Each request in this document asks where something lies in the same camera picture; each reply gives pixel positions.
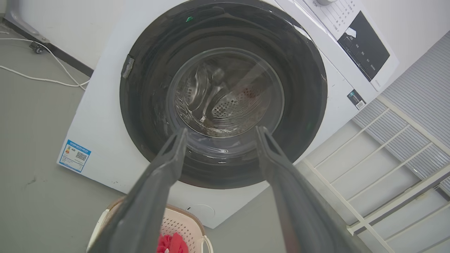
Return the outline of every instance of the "white cable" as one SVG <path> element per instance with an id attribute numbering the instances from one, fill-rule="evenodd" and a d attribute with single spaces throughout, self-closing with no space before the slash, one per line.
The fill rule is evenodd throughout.
<path id="1" fill-rule="evenodd" d="M 18 74 L 18 75 L 22 76 L 22 77 L 30 78 L 30 79 L 32 79 L 32 80 L 37 80 L 37 81 L 49 81 L 49 82 L 54 82 L 54 83 L 62 84 L 62 85 L 64 85 L 64 86 L 69 86 L 69 87 L 80 87 L 80 88 L 82 88 L 83 90 L 86 90 L 86 89 L 83 87 L 83 85 L 87 84 L 87 83 L 89 82 L 89 80 L 86 81 L 86 82 L 84 82 L 84 83 L 82 83 L 82 84 L 79 84 L 79 83 L 72 77 L 72 75 L 69 73 L 69 71 L 67 71 L 67 69 L 64 67 L 64 65 L 59 61 L 59 59 L 58 59 L 58 58 L 52 53 L 52 51 L 50 51 L 50 49 L 49 49 L 48 47 L 46 47 L 44 44 L 39 43 L 39 42 L 36 42 L 36 41 L 32 41 L 32 40 L 27 40 L 27 39 L 0 38 L 0 40 L 29 41 L 29 42 L 35 42 L 35 43 L 37 43 L 37 44 L 43 46 L 43 47 L 44 47 L 45 49 L 47 49 L 47 51 L 55 58 L 55 60 L 61 65 L 61 67 L 63 67 L 64 71 L 65 71 L 65 72 L 69 75 L 69 77 L 76 83 L 76 85 L 71 85 L 71 84 L 67 84 L 67 83 L 63 83 L 63 82 L 59 82 L 59 81 L 55 81 L 55 80 L 49 80 L 49 79 L 43 79 L 43 78 L 36 78 L 36 77 L 29 77 L 29 76 L 27 76 L 27 75 L 25 75 L 25 74 L 19 73 L 19 72 L 15 71 L 15 70 L 12 70 L 12 69 L 7 68 L 7 67 L 4 67 L 4 66 L 0 66 L 0 68 L 2 68 L 2 69 L 4 69 L 4 70 L 11 71 L 11 72 L 13 72 L 13 73 L 15 73 L 15 74 Z"/>

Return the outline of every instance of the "basket handle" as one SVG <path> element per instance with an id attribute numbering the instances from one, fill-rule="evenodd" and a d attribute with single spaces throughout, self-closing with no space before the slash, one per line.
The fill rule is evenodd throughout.
<path id="1" fill-rule="evenodd" d="M 206 235 L 203 236 L 203 242 L 206 243 L 209 253 L 214 253 L 214 250 L 212 249 L 211 241 L 209 240 L 209 238 Z"/>

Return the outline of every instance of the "laundry basket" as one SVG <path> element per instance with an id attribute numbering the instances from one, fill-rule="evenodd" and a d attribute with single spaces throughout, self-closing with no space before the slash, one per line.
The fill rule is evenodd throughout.
<path id="1" fill-rule="evenodd" d="M 92 244 L 94 244 L 97 235 L 109 223 L 111 217 L 118 210 L 122 201 L 123 198 L 110 204 L 102 213 L 92 232 L 86 252 L 88 252 L 92 247 Z M 193 214 L 182 209 L 170 205 L 166 206 L 160 233 L 163 236 L 173 235 L 174 233 L 181 235 L 188 246 L 189 253 L 203 253 L 203 243 L 206 243 L 210 253 L 214 253 L 211 241 L 205 235 L 205 228 L 201 222 Z"/>

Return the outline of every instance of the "black sticker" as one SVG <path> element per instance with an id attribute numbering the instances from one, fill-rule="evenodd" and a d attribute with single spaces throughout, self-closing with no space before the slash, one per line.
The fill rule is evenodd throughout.
<path id="1" fill-rule="evenodd" d="M 347 95 L 347 98 L 350 99 L 358 110 L 361 110 L 366 105 L 366 102 L 361 98 L 356 90 L 352 90 L 350 94 Z"/>

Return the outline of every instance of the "washing machine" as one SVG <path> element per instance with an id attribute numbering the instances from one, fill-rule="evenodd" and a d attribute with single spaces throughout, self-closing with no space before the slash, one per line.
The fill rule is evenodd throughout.
<path id="1" fill-rule="evenodd" d="M 356 0 L 130 0 L 57 163 L 127 193 L 185 127 L 168 203 L 215 228 L 269 186 L 254 126 L 296 164 L 372 101 L 397 64 Z"/>

